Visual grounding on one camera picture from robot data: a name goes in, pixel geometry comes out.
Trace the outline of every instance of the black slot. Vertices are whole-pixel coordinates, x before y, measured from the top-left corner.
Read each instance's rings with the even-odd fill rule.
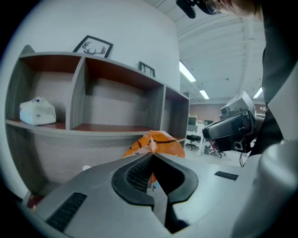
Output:
[[[63,232],[87,195],[74,192],[47,220],[53,228]]]
[[[236,181],[238,176],[239,176],[239,175],[236,175],[236,174],[225,173],[225,172],[221,172],[221,171],[217,171],[215,173],[215,175],[220,176],[220,177],[225,178],[225,179],[231,179],[231,180],[234,180],[234,181]]]
[[[152,174],[151,156],[141,163],[130,168],[126,175],[126,180],[135,189],[140,190],[144,193],[147,192],[147,183]]]

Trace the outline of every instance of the white wall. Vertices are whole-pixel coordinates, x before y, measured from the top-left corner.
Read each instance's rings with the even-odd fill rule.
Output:
[[[142,61],[156,77],[180,89],[179,50],[172,20],[141,0],[45,0],[22,22],[0,65],[0,166],[6,184],[24,197],[27,188],[5,138],[4,103],[13,66],[24,45],[36,52],[71,52],[91,35],[114,44],[112,60],[137,68]]]

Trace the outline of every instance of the ceiling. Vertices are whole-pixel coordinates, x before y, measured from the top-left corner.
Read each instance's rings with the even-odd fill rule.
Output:
[[[261,86],[265,48],[263,23],[225,14],[209,16],[195,7],[190,19],[176,0],[144,0],[171,18],[177,29],[180,60],[196,82],[181,74],[181,92],[189,92],[192,104],[227,103],[245,90],[251,98]],[[199,90],[205,90],[205,100]],[[263,93],[255,102],[263,102]]]

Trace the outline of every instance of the fluorescent light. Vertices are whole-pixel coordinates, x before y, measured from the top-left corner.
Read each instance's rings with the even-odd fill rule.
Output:
[[[257,91],[256,95],[253,96],[253,98],[256,99],[258,96],[260,96],[262,91],[263,91],[263,89],[262,89],[262,87],[260,87],[259,90]]]
[[[191,74],[191,72],[184,66],[184,64],[181,61],[179,61],[179,68],[180,68],[180,72],[183,73],[183,75],[190,82],[195,82],[196,81],[195,77]]]
[[[200,93],[203,95],[203,97],[205,99],[209,99],[209,97],[208,97],[207,93],[205,92],[205,90],[200,90]]]

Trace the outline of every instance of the small frame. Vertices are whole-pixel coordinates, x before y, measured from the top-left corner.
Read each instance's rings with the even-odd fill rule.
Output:
[[[144,72],[147,75],[155,77],[155,70],[154,68],[151,68],[150,66],[144,64],[143,62],[139,62],[139,70]]]
[[[112,47],[113,44],[88,35],[78,44],[73,52],[107,58]]]

